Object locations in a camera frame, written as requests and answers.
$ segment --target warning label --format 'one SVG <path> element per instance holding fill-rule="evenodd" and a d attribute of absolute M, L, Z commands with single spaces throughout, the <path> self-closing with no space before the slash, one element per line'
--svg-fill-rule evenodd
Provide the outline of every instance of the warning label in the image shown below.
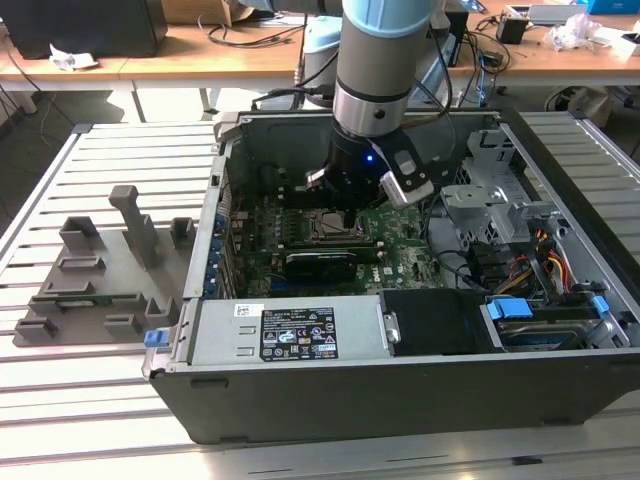
<path fill-rule="evenodd" d="M 263 310 L 260 333 L 265 362 L 338 358 L 333 308 Z"/>

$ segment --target black box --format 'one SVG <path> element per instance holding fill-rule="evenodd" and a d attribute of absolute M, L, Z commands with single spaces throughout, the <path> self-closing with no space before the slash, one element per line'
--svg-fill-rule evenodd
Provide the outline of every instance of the black box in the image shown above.
<path fill-rule="evenodd" d="M 469 18 L 469 12 L 462 6 L 457 0 L 447 0 L 444 6 L 444 14 L 451 22 L 449 33 L 456 38 L 456 43 L 449 59 L 449 66 L 455 67 L 458 63 L 458 57 L 460 56 L 460 48 L 462 47 L 462 39 L 464 38 L 464 32 L 467 28 L 467 19 Z"/>
<path fill-rule="evenodd" d="M 27 60 L 49 44 L 94 57 L 153 57 L 167 33 L 161 0 L 0 0 L 13 44 Z"/>
<path fill-rule="evenodd" d="M 529 20 L 526 18 L 502 17 L 498 25 L 496 38 L 501 43 L 519 45 L 528 24 Z"/>

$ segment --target blue latch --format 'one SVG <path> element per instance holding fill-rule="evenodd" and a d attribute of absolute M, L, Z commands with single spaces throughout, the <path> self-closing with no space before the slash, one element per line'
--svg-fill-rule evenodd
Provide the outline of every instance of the blue latch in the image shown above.
<path fill-rule="evenodd" d="M 149 330 L 144 334 L 144 346 L 161 348 L 169 346 L 169 330 Z"/>
<path fill-rule="evenodd" d="M 598 311 L 598 315 L 600 315 L 600 317 L 604 317 L 610 310 L 609 304 L 602 295 L 596 295 L 595 297 L 593 297 L 591 299 L 591 303 L 593 303 L 593 306 L 596 307 L 596 310 Z"/>
<path fill-rule="evenodd" d="M 531 307 L 524 298 L 495 298 L 487 305 L 492 320 L 532 318 Z"/>

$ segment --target red wire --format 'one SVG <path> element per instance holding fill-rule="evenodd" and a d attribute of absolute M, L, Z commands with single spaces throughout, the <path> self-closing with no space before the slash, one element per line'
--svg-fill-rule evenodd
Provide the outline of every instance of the red wire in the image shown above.
<path fill-rule="evenodd" d="M 571 287 L 569 286 L 569 267 L 567 266 L 566 262 L 553 250 L 549 251 L 549 255 L 558 260 L 562 265 L 562 282 L 564 283 L 564 288 L 567 292 L 571 291 Z"/>
<path fill-rule="evenodd" d="M 516 258 L 515 262 L 511 264 L 511 273 L 509 273 L 509 278 L 513 276 L 513 271 L 515 270 L 516 265 L 518 265 L 518 263 L 520 263 L 523 260 L 528 260 L 528 258 L 525 257 L 524 255 L 520 255 L 518 258 Z"/>

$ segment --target wooden desk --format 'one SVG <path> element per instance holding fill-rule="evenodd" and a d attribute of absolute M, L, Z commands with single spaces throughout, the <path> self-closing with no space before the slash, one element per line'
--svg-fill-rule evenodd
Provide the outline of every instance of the wooden desk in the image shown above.
<path fill-rule="evenodd" d="M 278 33 L 277 28 L 242 28 L 227 40 L 250 42 Z M 293 81 L 300 52 L 301 32 L 291 43 L 244 49 L 216 45 L 198 27 L 172 26 L 154 58 L 130 58 L 120 69 L 123 80 L 182 80 L 194 78 L 283 77 Z"/>
<path fill-rule="evenodd" d="M 483 0 L 489 12 L 469 16 L 468 26 L 488 15 L 499 14 L 507 0 Z M 605 26 L 629 29 L 637 17 L 593 17 Z M 542 42 L 548 31 L 536 27 L 525 33 L 521 45 L 509 45 L 511 65 L 499 75 L 498 85 L 638 85 L 640 58 L 626 63 L 618 60 L 600 45 L 591 52 L 586 48 L 555 52 Z M 246 28 L 229 34 L 232 41 L 250 41 L 278 32 L 277 28 Z M 495 27 L 484 33 L 495 34 Z M 139 88 L 194 87 L 220 89 L 239 87 L 266 91 L 290 86 L 300 49 L 301 33 L 292 42 L 266 49 L 238 49 L 211 43 L 198 27 L 172 26 L 154 58 L 100 59 L 100 67 L 92 70 L 63 72 L 47 60 L 23 60 L 13 50 L 20 66 L 43 90 L 116 90 L 130 95 L 140 120 L 144 114 L 136 94 Z M 483 49 L 500 48 L 485 38 L 479 39 Z M 473 73 L 470 49 L 461 52 L 459 66 L 450 69 L 456 86 L 464 84 Z M 31 91 L 33 87 L 11 64 L 6 53 L 0 53 L 0 82 L 9 91 Z"/>
<path fill-rule="evenodd" d="M 243 28 L 230 32 L 227 40 L 247 42 L 279 33 L 287 28 Z M 209 108 L 206 88 L 238 87 L 267 91 L 293 82 L 298 61 L 301 32 L 288 34 L 291 42 L 261 49 L 241 49 L 216 45 L 192 26 L 170 26 L 157 56 L 153 58 L 100 58 L 94 69 L 64 72 L 48 60 L 24 60 L 15 48 L 13 58 L 45 91 L 114 90 L 130 96 L 131 109 L 145 121 L 136 93 L 139 88 L 199 88 L 203 108 Z M 13 92 L 35 90 L 0 51 L 0 83 Z M 20 103 L 35 111 L 30 98 Z"/>
<path fill-rule="evenodd" d="M 469 16 L 467 26 L 475 30 L 477 23 L 490 15 L 499 15 L 504 0 L 483 0 L 489 9 L 485 14 Z M 606 27 L 631 29 L 638 19 L 633 15 L 602 15 L 591 19 Z M 534 27 L 525 32 L 520 45 L 507 45 L 511 53 L 509 68 L 500 74 L 499 85 L 630 85 L 640 82 L 640 57 L 622 62 L 611 50 L 595 45 L 594 51 L 586 48 L 554 51 L 543 38 L 549 31 L 547 27 Z M 495 35 L 496 27 L 490 27 L 483 33 Z M 482 49 L 504 52 L 487 38 L 478 37 Z M 460 53 L 458 67 L 450 70 L 454 77 L 467 77 L 473 72 L 473 57 L 468 45 Z"/>

